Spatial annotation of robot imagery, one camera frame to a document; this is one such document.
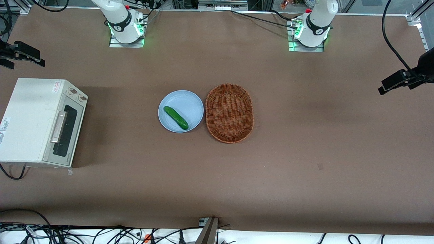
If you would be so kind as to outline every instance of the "power cable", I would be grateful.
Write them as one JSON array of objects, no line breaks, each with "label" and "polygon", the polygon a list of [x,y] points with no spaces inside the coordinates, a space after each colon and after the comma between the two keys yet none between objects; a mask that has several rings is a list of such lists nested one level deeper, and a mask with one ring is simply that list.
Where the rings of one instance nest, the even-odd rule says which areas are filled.
[{"label": "power cable", "polygon": [[9,33],[9,31],[12,29],[12,11],[10,10],[10,5],[9,5],[9,1],[8,0],[4,0],[4,5],[6,6],[6,11],[7,11],[7,20],[6,18],[2,18],[3,21],[5,22],[5,29],[2,30],[0,33],[2,35]]},{"label": "power cable", "polygon": [[276,10],[270,10],[270,12],[277,14],[280,18],[286,20],[286,21],[291,21],[291,18],[287,18],[285,16],[283,16],[282,14],[280,14],[279,12],[277,12]]},{"label": "power cable", "polygon": [[40,8],[42,8],[43,10],[47,10],[48,12],[53,12],[53,13],[62,12],[63,10],[66,9],[66,7],[67,7],[68,4],[69,4],[69,0],[66,0],[66,4],[65,4],[65,6],[63,6],[63,8],[58,9],[58,10],[52,10],[52,9],[47,9],[47,8],[45,8],[44,6],[42,6],[41,4],[39,4],[39,3],[37,2],[37,0],[32,0],[32,2],[34,2],[36,5],[38,5],[38,6],[39,6]]},{"label": "power cable", "polygon": [[172,233],[170,233],[170,234],[165,235],[164,237],[159,237],[159,240],[156,241],[155,244],[157,244],[157,243],[160,242],[161,240],[166,239],[167,237],[169,237],[169,236],[171,236],[171,235],[173,235],[173,234],[176,234],[176,233],[178,233],[178,232],[180,232],[180,231],[186,231],[186,230],[191,230],[191,229],[200,229],[200,228],[203,228],[203,227],[189,227],[189,228],[184,228],[184,229],[180,229],[180,230],[174,231],[174,232],[172,232]]},{"label": "power cable", "polygon": [[[42,215],[42,214],[39,213],[38,211],[35,211],[35,210],[32,210],[32,209],[25,209],[25,208],[12,208],[12,209],[6,209],[6,210],[3,210],[3,211],[0,211],[0,214],[1,214],[1,213],[5,213],[5,212],[12,212],[12,211],[25,211],[25,212],[32,212],[32,213],[35,213],[35,214],[39,215],[39,216],[40,216],[40,217],[41,217],[41,218],[42,218],[42,219],[47,223],[48,226],[52,227],[52,225],[50,224],[50,222],[48,222],[48,219],[47,219],[44,215]],[[56,228],[53,228],[53,227],[52,227],[52,229],[53,229],[53,232],[56,232],[57,235],[59,236],[59,241],[60,241],[60,243],[65,244],[65,240],[63,240],[63,239],[61,238],[60,231],[57,230]]]},{"label": "power cable", "polygon": [[1,171],[3,171],[3,173],[9,178],[9,179],[12,179],[12,180],[20,180],[20,179],[22,179],[23,178],[23,176],[24,176],[24,171],[26,170],[26,165],[24,165],[23,166],[23,169],[22,169],[22,171],[21,171],[21,174],[18,176],[18,177],[13,177],[13,176],[11,176],[10,174],[8,174],[7,172],[6,172],[6,170],[4,170],[4,168],[3,168],[3,166],[0,164],[0,169],[1,169]]},{"label": "power cable", "polygon": [[319,240],[318,244],[322,244],[322,241],[324,240],[324,237],[326,237],[327,233],[322,234],[321,239]]},{"label": "power cable", "polygon": [[294,30],[297,29],[297,27],[295,27],[295,26],[288,26],[288,25],[276,23],[276,22],[269,21],[269,20],[263,20],[263,19],[260,19],[260,18],[254,17],[254,16],[250,16],[250,15],[244,14],[244,13],[239,13],[239,12],[232,11],[232,10],[226,10],[226,11],[230,11],[232,13],[236,13],[236,14],[239,14],[239,15],[242,15],[242,16],[245,16],[245,17],[249,17],[249,18],[252,18],[252,19],[260,20],[260,21],[267,22],[267,23],[270,23],[270,24],[274,24],[274,25],[278,25],[278,26],[283,26],[283,27],[287,27],[287,28],[290,28],[290,29],[294,29]]},{"label": "power cable", "polygon": [[360,243],[360,240],[357,238],[357,236],[355,236],[355,235],[353,235],[353,234],[351,234],[351,235],[348,236],[348,242],[349,242],[349,243],[351,243],[351,244],[355,244],[354,242],[351,241],[351,237],[354,237],[354,238],[357,240],[358,244],[361,244],[361,243]]}]

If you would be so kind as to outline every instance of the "oval basket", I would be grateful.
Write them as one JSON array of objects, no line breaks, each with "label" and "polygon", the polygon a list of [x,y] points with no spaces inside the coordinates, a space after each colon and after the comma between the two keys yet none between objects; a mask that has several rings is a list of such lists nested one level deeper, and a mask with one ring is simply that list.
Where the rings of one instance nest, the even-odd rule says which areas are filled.
[{"label": "oval basket", "polygon": [[205,117],[211,135],[224,143],[244,140],[253,129],[252,100],[241,86],[222,84],[210,91]]}]

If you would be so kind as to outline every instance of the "plate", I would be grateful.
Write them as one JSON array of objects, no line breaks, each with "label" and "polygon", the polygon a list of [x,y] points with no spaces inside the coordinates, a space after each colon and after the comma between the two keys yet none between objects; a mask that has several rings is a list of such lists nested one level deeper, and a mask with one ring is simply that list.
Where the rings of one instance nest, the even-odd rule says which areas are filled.
[{"label": "plate", "polygon": [[[179,125],[164,111],[164,107],[173,108],[188,123],[188,130],[183,130]],[[201,99],[193,92],[179,90],[169,93],[158,107],[158,118],[161,124],[171,132],[183,133],[194,129],[204,116],[204,104]]]}]

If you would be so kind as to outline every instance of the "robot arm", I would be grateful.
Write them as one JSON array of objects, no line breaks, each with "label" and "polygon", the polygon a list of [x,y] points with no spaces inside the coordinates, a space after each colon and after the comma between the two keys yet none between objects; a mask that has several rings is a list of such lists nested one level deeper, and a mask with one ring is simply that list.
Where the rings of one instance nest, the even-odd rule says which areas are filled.
[{"label": "robot arm", "polygon": [[319,46],[327,38],[338,8],[336,0],[317,0],[312,12],[301,16],[302,24],[294,37],[305,46]]},{"label": "robot arm", "polygon": [[132,43],[143,36],[143,14],[127,9],[122,0],[91,0],[102,11],[108,21],[108,26],[120,43]]}]

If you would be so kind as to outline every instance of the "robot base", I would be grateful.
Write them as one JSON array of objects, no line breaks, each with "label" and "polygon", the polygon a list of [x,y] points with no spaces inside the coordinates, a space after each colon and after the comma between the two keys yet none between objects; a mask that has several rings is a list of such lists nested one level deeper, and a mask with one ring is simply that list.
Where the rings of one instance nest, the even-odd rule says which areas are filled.
[{"label": "robot base", "polygon": [[[135,10],[129,10],[132,14],[136,15],[135,19],[142,19],[143,18],[143,13],[137,12]],[[143,33],[143,35],[139,36],[137,38],[137,40],[135,40],[132,43],[121,43],[119,42],[115,36],[113,35],[113,30],[111,30],[112,32],[112,36],[110,37],[110,43],[109,43],[109,47],[128,47],[128,48],[141,48],[145,45],[145,34],[146,34],[146,27],[148,24],[148,18],[144,18],[142,21],[140,22],[134,22],[134,25],[137,26],[137,32],[138,33]]]},{"label": "robot base", "polygon": [[[296,27],[299,27],[300,23],[302,23],[301,18],[294,18],[293,21],[286,22],[288,26],[296,26]],[[296,32],[297,30],[288,27],[288,45],[289,45],[290,52],[312,52],[312,53],[324,52],[324,42],[322,42],[319,46],[315,46],[315,47],[305,46],[295,38]]]}]

